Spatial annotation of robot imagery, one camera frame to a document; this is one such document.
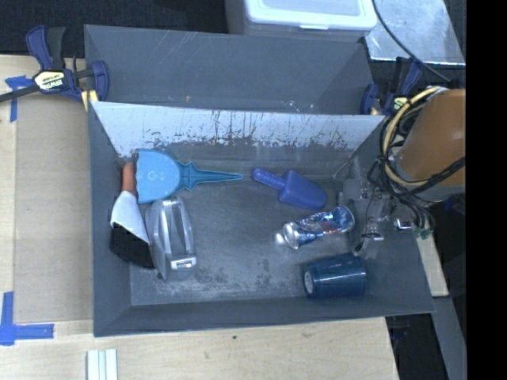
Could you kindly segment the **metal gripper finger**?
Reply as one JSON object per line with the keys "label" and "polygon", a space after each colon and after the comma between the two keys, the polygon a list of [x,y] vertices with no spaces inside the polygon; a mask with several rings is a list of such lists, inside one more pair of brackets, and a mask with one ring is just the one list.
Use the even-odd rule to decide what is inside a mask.
{"label": "metal gripper finger", "polygon": [[353,254],[364,260],[375,259],[383,243],[382,234],[361,234],[359,242],[353,246]]}

